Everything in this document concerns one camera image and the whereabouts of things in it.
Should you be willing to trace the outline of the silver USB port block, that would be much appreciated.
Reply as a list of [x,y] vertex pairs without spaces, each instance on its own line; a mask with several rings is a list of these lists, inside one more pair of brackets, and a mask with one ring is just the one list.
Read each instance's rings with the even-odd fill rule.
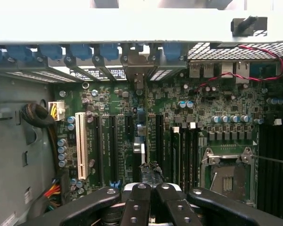
[[190,78],[213,78],[214,77],[214,63],[191,61],[189,62],[189,77]]

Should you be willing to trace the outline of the open PC case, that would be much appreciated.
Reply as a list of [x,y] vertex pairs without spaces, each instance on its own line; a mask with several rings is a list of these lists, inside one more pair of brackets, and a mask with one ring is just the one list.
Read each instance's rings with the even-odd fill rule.
[[[194,91],[222,78],[223,62],[246,61],[277,65],[275,77],[245,78],[251,82],[283,81],[283,11],[228,10],[233,0],[0,0],[0,226],[22,223],[66,205],[70,200],[68,170],[59,164],[58,122],[49,115],[56,102],[55,87],[65,83],[126,82],[121,44],[139,44],[148,56],[158,45],[160,61],[149,83],[176,78],[196,82]],[[249,16],[267,17],[267,31],[233,37],[231,21]],[[182,56],[167,61],[163,44],[185,45]],[[119,58],[108,61],[100,44],[118,44]],[[41,44],[58,44],[63,57],[51,60]],[[70,44],[88,44],[92,59],[81,60]],[[33,61],[9,57],[7,45],[25,45]],[[189,62],[214,63],[213,78],[190,78]],[[161,181],[152,186],[148,226],[174,226],[159,201],[155,187],[170,184],[181,198],[179,185]]]

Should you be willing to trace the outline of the white expansion slot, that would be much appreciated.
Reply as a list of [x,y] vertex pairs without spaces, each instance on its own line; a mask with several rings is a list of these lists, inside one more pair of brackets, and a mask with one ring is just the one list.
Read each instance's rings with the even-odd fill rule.
[[85,180],[88,177],[86,113],[75,113],[75,122],[78,179]]

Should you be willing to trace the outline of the green motherboard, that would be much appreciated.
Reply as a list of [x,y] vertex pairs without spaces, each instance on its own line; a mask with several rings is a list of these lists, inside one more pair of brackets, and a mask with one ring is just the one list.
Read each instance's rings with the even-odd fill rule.
[[[149,83],[150,160],[156,163],[153,176],[147,181],[179,185],[184,193],[193,187],[191,123],[199,130],[200,150],[206,146],[250,145],[254,155],[283,160],[283,81],[236,84],[217,81],[194,91],[196,82],[176,78],[166,83]],[[141,101],[133,87],[126,83],[65,83],[55,87],[57,101],[65,102],[65,119],[58,122],[58,158],[68,170],[70,200],[83,197],[110,185],[109,116],[117,119],[118,174],[120,186],[139,182],[140,155],[134,153],[137,137],[137,107]],[[86,113],[88,177],[78,179],[75,113]],[[164,117],[164,159],[156,161],[156,114]],[[131,115],[134,137],[125,133],[125,116]],[[94,117],[100,118],[101,180],[97,172],[94,140]],[[183,128],[190,132],[189,190],[183,188]],[[256,206],[283,218],[283,163],[254,158]]]

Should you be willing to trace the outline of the black RAM slot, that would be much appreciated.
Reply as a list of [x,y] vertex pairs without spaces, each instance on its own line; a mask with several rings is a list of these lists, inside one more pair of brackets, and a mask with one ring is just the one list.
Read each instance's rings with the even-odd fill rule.
[[198,184],[198,167],[199,167],[199,130],[196,122],[191,123],[192,133],[192,187]]
[[185,125],[183,128],[183,188],[187,192],[189,190],[190,177],[190,132]]

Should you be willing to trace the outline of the short black expansion slot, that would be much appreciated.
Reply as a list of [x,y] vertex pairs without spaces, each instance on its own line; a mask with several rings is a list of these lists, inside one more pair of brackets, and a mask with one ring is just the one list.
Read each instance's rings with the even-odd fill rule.
[[125,133],[128,140],[132,142],[134,137],[134,124],[133,117],[131,115],[125,116]]

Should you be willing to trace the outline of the black case lock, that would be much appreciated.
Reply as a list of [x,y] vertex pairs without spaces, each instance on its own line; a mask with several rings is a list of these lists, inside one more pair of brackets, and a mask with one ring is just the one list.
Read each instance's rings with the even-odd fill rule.
[[249,16],[231,21],[233,37],[249,37],[267,31],[267,17]]

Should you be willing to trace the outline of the silver ethernet port block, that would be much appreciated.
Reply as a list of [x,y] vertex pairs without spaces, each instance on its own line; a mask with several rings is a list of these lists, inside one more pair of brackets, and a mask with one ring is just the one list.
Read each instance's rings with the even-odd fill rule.
[[232,74],[236,74],[245,78],[250,76],[250,63],[246,61],[239,62],[223,62],[221,64],[222,78],[235,78],[236,84],[248,84],[250,81],[247,79],[242,79],[240,77],[235,77]]

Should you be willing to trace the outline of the white power connector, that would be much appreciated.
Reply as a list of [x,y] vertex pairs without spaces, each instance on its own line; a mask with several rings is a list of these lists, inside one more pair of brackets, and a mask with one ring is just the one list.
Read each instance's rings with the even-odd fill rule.
[[52,116],[54,121],[62,121],[65,119],[65,102],[56,101],[48,102],[49,115]]

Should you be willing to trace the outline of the black expansion slot blue latch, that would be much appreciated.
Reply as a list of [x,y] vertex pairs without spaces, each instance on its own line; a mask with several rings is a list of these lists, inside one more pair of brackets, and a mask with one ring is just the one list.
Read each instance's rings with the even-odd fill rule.
[[109,153],[110,153],[110,185],[119,188],[118,174],[118,146],[117,146],[117,119],[115,115],[109,116]]

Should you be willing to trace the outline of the CPU socket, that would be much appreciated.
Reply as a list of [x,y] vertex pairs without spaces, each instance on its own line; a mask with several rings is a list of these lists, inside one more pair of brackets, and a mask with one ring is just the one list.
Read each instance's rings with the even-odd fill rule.
[[255,160],[250,145],[206,146],[200,150],[198,186],[255,207]]

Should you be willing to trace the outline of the blue port connector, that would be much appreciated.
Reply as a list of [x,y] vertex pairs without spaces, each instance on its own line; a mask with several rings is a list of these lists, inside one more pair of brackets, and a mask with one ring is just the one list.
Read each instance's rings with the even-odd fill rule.
[[265,79],[268,77],[275,77],[276,75],[277,75],[276,64],[266,64],[266,63],[250,64],[250,77]]

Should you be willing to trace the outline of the socket locking lever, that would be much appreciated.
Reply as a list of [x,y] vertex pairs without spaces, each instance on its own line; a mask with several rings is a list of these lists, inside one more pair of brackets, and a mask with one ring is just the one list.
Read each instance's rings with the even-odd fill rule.
[[263,159],[263,160],[267,160],[267,161],[283,163],[283,160],[278,160],[278,159],[274,159],[274,158],[268,158],[268,157],[264,157],[264,156],[254,155],[254,154],[252,154],[251,156],[254,157],[254,158]]

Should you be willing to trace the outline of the long black expansion slot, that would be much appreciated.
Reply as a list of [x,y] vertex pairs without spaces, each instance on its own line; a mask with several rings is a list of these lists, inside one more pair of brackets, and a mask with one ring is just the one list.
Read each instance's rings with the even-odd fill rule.
[[101,160],[100,160],[100,118],[99,116],[94,117],[94,140],[95,140],[95,149],[97,154],[97,172],[99,177],[99,185],[102,185],[101,180]]
[[156,161],[162,167],[164,159],[164,117],[156,114]]

